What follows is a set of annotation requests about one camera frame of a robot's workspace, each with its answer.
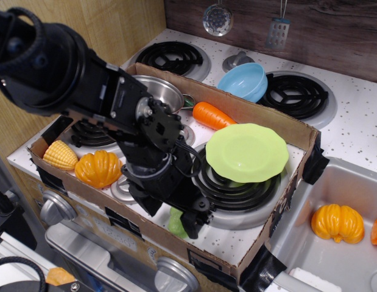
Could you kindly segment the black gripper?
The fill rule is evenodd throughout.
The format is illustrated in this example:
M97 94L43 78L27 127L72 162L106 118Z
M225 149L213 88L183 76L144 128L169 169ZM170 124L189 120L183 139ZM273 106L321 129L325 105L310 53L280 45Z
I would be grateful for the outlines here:
M178 142L169 153L148 143L121 142L120 148L126 158L122 172L133 199L151 217L162 203L179 209L188 237L198 239L211 211L209 201L192 182L200 172L192 160L199 157L196 150L184 142Z

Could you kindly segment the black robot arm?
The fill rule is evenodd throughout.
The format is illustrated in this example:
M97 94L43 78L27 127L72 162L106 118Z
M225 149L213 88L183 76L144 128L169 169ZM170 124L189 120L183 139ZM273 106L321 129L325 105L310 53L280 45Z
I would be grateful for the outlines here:
M180 116L71 28L22 7L0 11L0 90L28 113L60 113L104 130L122 150L129 191L148 214L163 203L177 208L192 239L209 222L209 201L192 182L199 154L186 144Z

